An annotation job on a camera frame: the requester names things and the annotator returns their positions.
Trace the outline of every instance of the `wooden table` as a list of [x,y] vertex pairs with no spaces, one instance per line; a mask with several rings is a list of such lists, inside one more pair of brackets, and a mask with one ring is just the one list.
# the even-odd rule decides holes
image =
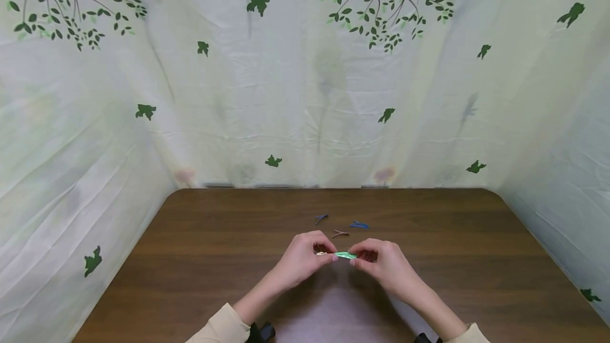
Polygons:
[[[314,216],[328,213],[316,227]],[[353,220],[369,230],[350,228]],[[169,196],[75,343],[184,343],[273,267],[292,237],[392,240],[492,343],[610,342],[610,330],[506,204],[480,189],[186,189]],[[341,259],[264,316],[277,342],[413,342],[426,330]]]

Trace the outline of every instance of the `forearm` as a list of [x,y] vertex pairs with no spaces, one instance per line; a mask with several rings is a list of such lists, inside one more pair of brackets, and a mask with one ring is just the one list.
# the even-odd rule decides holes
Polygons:
[[466,324],[428,286],[423,288],[421,298],[411,306],[444,342],[455,339],[468,330]]
[[237,301],[233,305],[233,309],[245,324],[252,324],[254,321],[269,307],[274,300],[283,292],[281,288],[274,286],[270,280],[272,272],[269,272],[265,277],[244,295],[244,298]]

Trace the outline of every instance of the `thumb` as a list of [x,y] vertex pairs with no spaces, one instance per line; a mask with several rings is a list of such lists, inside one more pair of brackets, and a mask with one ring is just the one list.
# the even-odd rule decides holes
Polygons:
[[358,270],[362,270],[363,272],[374,276],[373,275],[374,268],[375,268],[374,263],[370,263],[367,260],[364,260],[362,258],[354,258],[354,259],[349,260],[349,264],[356,267]]
[[332,262],[335,262],[336,260],[338,260],[339,258],[334,255],[334,254],[327,254],[327,255],[323,255],[323,256],[317,256],[316,257],[316,263],[318,264],[318,268],[328,265]]

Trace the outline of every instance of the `blue hair clip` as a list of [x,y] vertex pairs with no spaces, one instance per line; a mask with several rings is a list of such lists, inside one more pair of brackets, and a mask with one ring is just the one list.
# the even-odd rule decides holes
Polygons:
[[316,222],[316,225],[318,225],[318,223],[320,222],[321,219],[327,218],[328,217],[328,213],[324,214],[322,216],[317,216],[316,219],[318,219],[318,221]]
[[354,220],[354,223],[352,225],[350,225],[350,227],[352,227],[352,228],[369,229],[368,225],[366,225],[365,223],[358,223],[356,220]]

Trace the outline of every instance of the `fabric backdrop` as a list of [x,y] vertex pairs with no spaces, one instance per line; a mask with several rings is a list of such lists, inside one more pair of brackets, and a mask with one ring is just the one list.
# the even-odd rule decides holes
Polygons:
[[485,187],[610,322],[608,0],[1,0],[0,342],[178,187]]

